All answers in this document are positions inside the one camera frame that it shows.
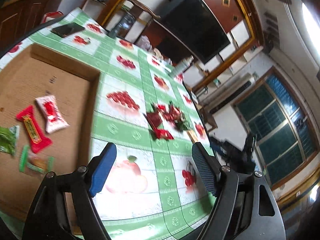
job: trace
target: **white candy wrapper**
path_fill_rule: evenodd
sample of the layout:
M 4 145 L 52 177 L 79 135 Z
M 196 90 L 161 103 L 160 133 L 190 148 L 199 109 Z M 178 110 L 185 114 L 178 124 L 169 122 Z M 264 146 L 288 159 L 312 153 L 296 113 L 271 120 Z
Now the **white candy wrapper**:
M 47 125 L 45 127 L 47 133 L 53 133 L 54 131 L 69 126 L 58 109 L 54 95 L 36 98 L 36 101 L 41 108 L 42 113 L 47 118 Z

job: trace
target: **plastic bottle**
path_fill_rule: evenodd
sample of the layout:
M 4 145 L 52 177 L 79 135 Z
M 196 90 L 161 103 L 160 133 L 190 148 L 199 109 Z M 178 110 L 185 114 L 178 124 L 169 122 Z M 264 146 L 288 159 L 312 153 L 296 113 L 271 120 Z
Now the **plastic bottle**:
M 180 75 L 183 71 L 185 71 L 193 61 L 193 56 L 190 56 L 188 58 L 184 58 L 182 61 L 176 65 L 176 67 L 169 73 L 169 76 L 174 78 L 178 75 Z

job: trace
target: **cardboard box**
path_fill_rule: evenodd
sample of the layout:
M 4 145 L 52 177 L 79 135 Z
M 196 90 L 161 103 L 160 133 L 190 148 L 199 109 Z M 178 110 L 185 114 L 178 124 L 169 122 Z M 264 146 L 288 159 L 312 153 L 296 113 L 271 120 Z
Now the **cardboard box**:
M 51 93 L 70 127 L 46 134 L 53 144 L 40 153 L 53 156 L 53 170 L 60 174 L 87 165 L 90 153 L 95 98 L 100 71 L 38 44 L 30 45 L 0 73 L 0 126 L 20 125 L 15 157 L 0 152 L 0 210 L 25 220 L 41 179 L 19 172 L 19 158 L 29 138 L 16 114 L 34 106 L 35 118 L 45 133 L 46 120 L 35 98 Z M 67 196 L 72 225 L 76 225 L 71 196 Z

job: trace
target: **green candy wrapper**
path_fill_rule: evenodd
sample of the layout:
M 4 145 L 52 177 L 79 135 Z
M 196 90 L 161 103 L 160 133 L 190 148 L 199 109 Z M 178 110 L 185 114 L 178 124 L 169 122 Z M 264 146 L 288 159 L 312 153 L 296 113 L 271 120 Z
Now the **green candy wrapper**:
M 0 152 L 15 155 L 19 137 L 19 126 L 0 127 Z
M 52 171 L 54 158 L 45 154 L 35 154 L 30 147 L 25 145 L 19 163 L 19 171 L 32 175 L 34 172 L 41 174 Z

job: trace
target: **blue pad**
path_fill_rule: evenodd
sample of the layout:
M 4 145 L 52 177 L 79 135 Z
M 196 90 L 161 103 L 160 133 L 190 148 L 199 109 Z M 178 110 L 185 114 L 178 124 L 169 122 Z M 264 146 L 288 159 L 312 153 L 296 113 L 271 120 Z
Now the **blue pad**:
M 116 145 L 114 143 L 108 143 L 101 154 L 92 158 L 92 160 L 88 164 L 89 172 L 90 168 L 95 168 L 92 173 L 91 186 L 89 188 L 89 194 L 91 197 L 94 197 L 102 190 L 103 185 L 105 184 L 110 173 L 112 165 L 116 160 L 116 156 Z
M 206 159 L 202 156 L 202 153 L 196 144 L 192 146 L 192 158 L 207 191 L 211 192 L 212 195 L 217 196 L 216 175 L 210 169 L 210 166 L 208 165 Z

